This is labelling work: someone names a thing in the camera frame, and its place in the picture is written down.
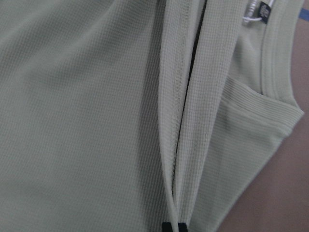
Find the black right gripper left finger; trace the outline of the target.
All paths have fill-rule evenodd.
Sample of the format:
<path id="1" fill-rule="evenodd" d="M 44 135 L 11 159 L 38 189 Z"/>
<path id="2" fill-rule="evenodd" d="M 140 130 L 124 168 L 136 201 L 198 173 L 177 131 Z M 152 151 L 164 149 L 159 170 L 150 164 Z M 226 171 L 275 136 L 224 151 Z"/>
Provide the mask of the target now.
<path id="1" fill-rule="evenodd" d="M 172 232 L 172 225 L 170 222 L 162 222 L 161 232 Z"/>

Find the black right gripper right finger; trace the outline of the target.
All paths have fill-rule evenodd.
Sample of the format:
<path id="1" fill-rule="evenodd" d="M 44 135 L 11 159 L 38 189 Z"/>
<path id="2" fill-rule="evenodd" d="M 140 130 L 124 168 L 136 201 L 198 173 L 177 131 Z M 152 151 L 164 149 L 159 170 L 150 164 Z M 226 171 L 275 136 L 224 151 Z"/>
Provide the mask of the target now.
<path id="1" fill-rule="evenodd" d="M 188 232 L 186 223 L 184 222 L 178 223 L 178 230 L 179 232 Z"/>

